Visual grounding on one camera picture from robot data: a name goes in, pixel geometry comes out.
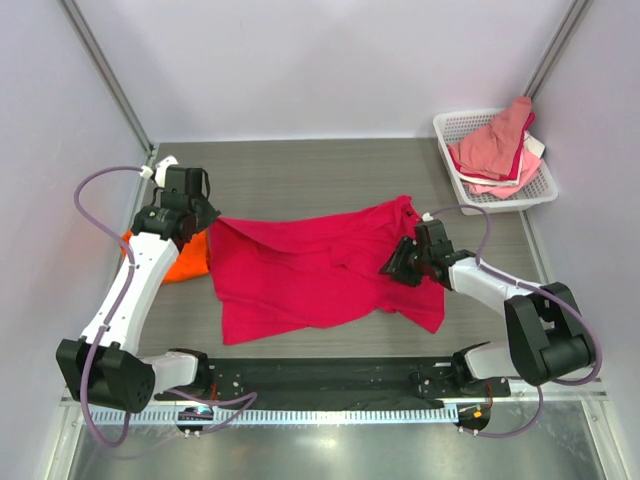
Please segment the crimson red t shirt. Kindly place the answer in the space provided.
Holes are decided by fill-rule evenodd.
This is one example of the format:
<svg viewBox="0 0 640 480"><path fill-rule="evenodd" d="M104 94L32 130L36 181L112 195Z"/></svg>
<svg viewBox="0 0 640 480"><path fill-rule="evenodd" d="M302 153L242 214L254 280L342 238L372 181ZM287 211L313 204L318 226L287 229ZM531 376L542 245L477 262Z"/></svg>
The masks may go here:
<svg viewBox="0 0 640 480"><path fill-rule="evenodd" d="M444 289L430 280L402 285L380 272L418 220L408 196L290 222L219 218L208 231L209 265L224 344L332 328L376 310L436 332Z"/></svg>

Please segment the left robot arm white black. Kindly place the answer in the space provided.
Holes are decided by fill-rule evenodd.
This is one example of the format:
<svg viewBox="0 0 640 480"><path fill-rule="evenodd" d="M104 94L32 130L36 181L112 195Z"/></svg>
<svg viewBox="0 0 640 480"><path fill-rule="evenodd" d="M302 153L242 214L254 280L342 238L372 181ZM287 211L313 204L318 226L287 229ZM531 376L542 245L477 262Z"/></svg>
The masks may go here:
<svg viewBox="0 0 640 480"><path fill-rule="evenodd" d="M74 400L84 407L131 414L172 388L193 399L212 389L204 353L177 348L141 358L138 350L144 322L169 269L220 214L209 202L205 170L184 167L169 156L139 173L155 184L154 200L135 215L130 239L119 243L125 259L96 315L78 339L62 340L56 351Z"/></svg>

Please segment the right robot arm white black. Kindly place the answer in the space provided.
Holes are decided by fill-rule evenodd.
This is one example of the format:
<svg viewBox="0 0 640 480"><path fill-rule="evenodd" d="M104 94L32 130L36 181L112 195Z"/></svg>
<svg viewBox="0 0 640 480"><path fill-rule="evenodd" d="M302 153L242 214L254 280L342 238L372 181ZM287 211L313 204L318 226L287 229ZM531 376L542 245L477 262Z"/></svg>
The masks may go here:
<svg viewBox="0 0 640 480"><path fill-rule="evenodd" d="M487 379L499 377L518 377L534 387L584 384L584 378L570 376L599 365L593 335L566 285L527 283L474 252L455 249L439 220L420 222L412 237L401 238L379 273L410 287L427 278L503 317L504 344L484 342L453 354L450 379L462 395L473 395Z"/></svg>

